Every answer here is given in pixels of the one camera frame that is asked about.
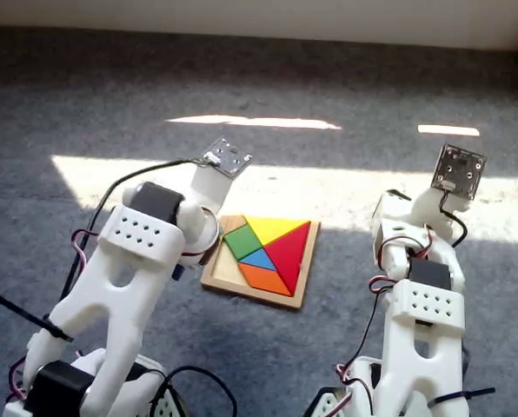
gray carpet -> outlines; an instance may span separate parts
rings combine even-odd
[[[339,129],[169,122],[205,115],[314,119]],[[421,135],[420,123],[477,128],[481,136]],[[376,273],[368,221],[378,195],[427,186],[450,141],[489,156],[458,252],[473,356],[466,387],[498,390],[472,400],[472,415],[518,417],[516,55],[0,30],[0,292],[49,312],[73,256],[70,234],[115,176],[195,155],[218,136],[255,156],[224,212],[322,220],[303,308],[205,291],[199,274],[187,273],[161,297],[144,354],[166,368],[218,373],[242,416],[301,415],[320,387],[336,384],[333,364],[354,351],[368,318],[365,283]],[[0,413],[7,367],[34,331],[0,307]],[[76,347],[101,347],[103,331],[98,323]],[[381,343],[378,314],[365,354],[380,355]],[[214,384],[181,375],[176,385],[195,415],[229,415]]]

yellow triangle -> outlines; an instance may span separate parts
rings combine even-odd
[[[249,215],[245,216],[245,220],[263,246],[309,222],[309,220],[271,219]]]

wire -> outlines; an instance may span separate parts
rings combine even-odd
[[[158,369],[150,369],[150,372],[158,372],[164,376],[164,373],[162,371],[158,371]],[[170,372],[168,375],[164,376],[164,381],[161,384],[161,386],[156,390],[155,397],[151,401],[151,409],[149,416],[155,417],[156,408],[158,407],[158,401],[166,394],[166,390],[169,388],[169,383],[174,378],[175,375],[180,374],[183,371],[193,371],[197,372],[198,374],[207,375],[210,379],[212,379],[214,382],[216,382],[220,388],[224,391],[226,396],[230,399],[230,402],[232,403],[232,417],[236,417],[238,415],[238,405],[236,398],[232,394],[232,392],[229,390],[228,386],[224,383],[223,380],[221,380],[218,376],[210,372],[209,370],[202,368],[202,367],[194,367],[191,365],[186,365],[183,367],[177,367],[172,372]]]
[[[379,288],[373,288],[373,285],[380,281],[392,282],[392,284],[388,285],[388,286],[379,287]],[[384,292],[387,289],[391,289],[394,286],[394,284],[396,284],[397,282],[398,282],[397,280],[388,278],[386,275],[376,275],[369,280],[369,291],[371,291],[373,294],[379,294],[381,291]]]
[[[466,378],[466,373],[469,368],[469,361],[471,360],[471,353],[469,349],[464,344],[464,340],[462,339],[462,378]]]
[[[81,249],[79,247],[79,245],[77,244],[77,236],[80,233],[85,233],[86,235],[91,235],[91,236],[99,236],[98,233],[90,232],[89,230],[87,230],[85,228],[79,228],[74,233],[72,233],[72,235],[71,235],[71,246],[72,246],[73,249],[76,250],[77,256],[79,256],[79,259],[80,259],[79,274],[81,274],[83,272],[83,270],[85,269],[85,266],[87,265],[87,256],[85,256],[85,252],[83,252],[83,249]]]
[[[446,217],[448,217],[450,220],[452,220],[453,222],[458,223],[460,225],[460,227],[462,228],[462,234],[460,235],[460,237],[458,239],[456,239],[456,241],[454,243],[452,243],[452,247],[455,248],[460,243],[462,243],[462,241],[468,235],[468,226],[466,226],[466,223],[464,223],[458,217],[456,217],[455,215],[453,215],[449,211],[447,211],[444,208],[442,208],[442,206],[444,206],[444,203],[447,201],[447,199],[448,199],[448,191],[445,191],[442,194],[441,202],[439,203],[439,211],[441,213],[443,213]]]
[[[19,400],[25,401],[25,394],[17,386],[16,382],[16,371],[19,367],[23,365],[24,362],[25,356],[21,358],[19,361],[15,362],[10,367],[10,371],[8,371],[8,385],[10,387],[10,395],[8,395],[8,397],[6,398],[6,402],[9,402],[12,397],[17,397]]]
[[[495,387],[477,389],[475,391],[458,391],[452,394],[441,395],[440,397],[436,397],[435,399],[429,401],[427,403],[428,408],[433,408],[437,404],[441,404],[444,401],[454,400],[456,398],[464,397],[466,400],[471,400],[474,397],[479,397],[480,395],[494,394],[496,393]]]
[[[392,288],[392,286],[388,285],[386,287],[379,288],[379,291],[377,293],[375,293],[375,301],[373,302],[373,309],[371,310],[371,316],[369,317],[369,320],[367,322],[367,326],[363,330],[363,335],[362,335],[359,347],[357,348],[357,350],[355,351],[354,355],[350,358],[349,361],[347,361],[343,365],[342,364],[338,364],[335,367],[336,368],[336,373],[338,374],[338,376],[340,376],[340,381],[344,385],[351,385],[353,383],[353,381],[352,381],[353,379],[352,380],[347,380],[346,379],[346,377],[347,377],[346,373],[348,372],[349,367],[352,365],[352,363],[359,356],[360,352],[363,349],[363,345],[365,344],[365,340],[367,339],[367,335],[369,333],[369,329],[371,328],[371,323],[373,322],[373,318],[375,317],[375,312],[377,311],[377,304],[379,302],[379,296],[381,294],[384,294],[385,292],[387,292],[391,288]]]
[[[349,403],[349,401],[352,399],[352,393],[347,393],[346,395],[344,395],[342,397],[342,399],[340,401],[338,401],[336,403],[336,405],[334,407],[332,407],[329,411],[328,414],[325,414],[323,417],[333,417],[335,415],[337,415],[340,410],[342,410],[344,408],[344,406],[346,404]]]
[[[360,378],[353,378],[350,380],[350,384],[352,385],[354,382],[359,382],[363,385],[365,388],[365,394],[367,394],[368,400],[369,400],[369,411],[371,412],[371,415],[373,415],[373,397],[371,395],[371,391],[369,390],[368,385],[365,383],[364,380]],[[328,414],[325,414],[323,417],[334,417],[337,415],[345,406],[349,403],[349,401],[352,399],[352,393],[347,393],[340,401],[336,403],[334,407],[332,407]]]
[[[410,240],[412,242],[415,242],[421,248],[420,249],[421,252],[424,251],[427,248],[427,247],[423,246],[423,244],[421,242],[419,242],[417,239],[415,239],[413,237],[410,237],[410,236],[398,235],[398,236],[389,237],[386,241],[381,243],[381,246],[379,247],[379,250],[377,251],[377,266],[379,267],[379,269],[382,269],[382,265],[381,265],[381,262],[382,262],[382,249],[384,248],[384,245],[386,245],[387,243],[390,243],[392,241],[396,241],[398,239],[406,239],[406,240]]]
[[[16,314],[21,315],[25,320],[30,321],[31,323],[39,326],[40,328],[44,328],[47,330],[50,334],[52,334],[57,339],[64,339],[65,341],[73,341],[74,339],[70,336],[68,336],[64,331],[52,324],[52,322],[49,320],[48,315],[45,315],[42,319],[39,319],[38,317],[31,314],[29,311],[24,310],[23,308],[19,307],[17,304],[13,303],[12,301],[8,300],[7,298],[0,295],[0,305],[6,307],[10,311],[13,311]]]
[[[93,212],[93,215],[91,216],[89,222],[87,223],[86,230],[88,232],[92,232],[93,228],[96,224],[97,217],[101,214],[101,211],[103,211],[104,204],[107,202],[107,200],[110,198],[110,195],[114,192],[116,187],[118,187],[123,182],[126,182],[130,180],[131,178],[134,178],[138,175],[146,174],[151,171],[155,171],[157,169],[164,169],[164,168],[170,168],[175,167],[177,165],[182,165],[184,163],[194,163],[197,166],[205,167],[214,165],[213,162],[205,161],[203,159],[194,158],[194,159],[181,159],[178,161],[172,161],[172,162],[163,162],[159,163],[157,165],[151,165],[150,167],[139,169],[137,171],[134,171],[130,174],[127,174],[116,181],[114,181],[108,189],[104,192],[103,197],[101,198],[101,201],[97,204],[95,211]],[[81,243],[78,245],[79,249],[81,251],[85,250],[85,247],[87,246],[87,242],[89,241],[90,235],[85,234],[83,237]],[[71,291],[71,289],[76,285],[77,278],[81,274],[81,271],[78,271],[78,267],[80,262],[82,262],[82,256],[80,256],[79,253],[76,254],[76,258],[74,258],[74,261],[71,264],[70,271],[68,273],[68,276],[66,277],[66,282],[64,283],[62,293],[60,294],[60,300],[63,300]]]

white wall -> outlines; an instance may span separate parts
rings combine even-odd
[[[0,24],[518,50],[518,0],[0,0]]]

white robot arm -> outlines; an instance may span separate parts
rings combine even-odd
[[[185,194],[152,182],[124,192],[76,285],[48,318],[74,337],[95,319],[108,317],[106,349],[70,365],[59,361],[67,341],[45,329],[34,334],[23,370],[27,398],[8,404],[4,417],[147,415],[160,374],[143,371],[137,381],[127,379],[134,363],[163,370],[138,356],[143,330],[176,265],[209,259],[221,232],[216,212],[251,155],[221,139],[203,160],[207,164],[196,169]],[[136,272],[120,287],[116,282],[126,266]]]
[[[345,389],[324,388],[305,416],[468,417],[468,397],[494,392],[462,387],[465,278],[454,250],[466,229],[453,212],[468,209],[485,161],[445,145],[430,189],[414,201],[395,190],[382,195],[371,230],[375,265],[385,275],[370,282],[376,298],[364,334],[383,295],[382,359],[358,357],[361,343],[337,368]],[[451,220],[464,228],[456,240]],[[372,288],[377,281],[387,285]]]

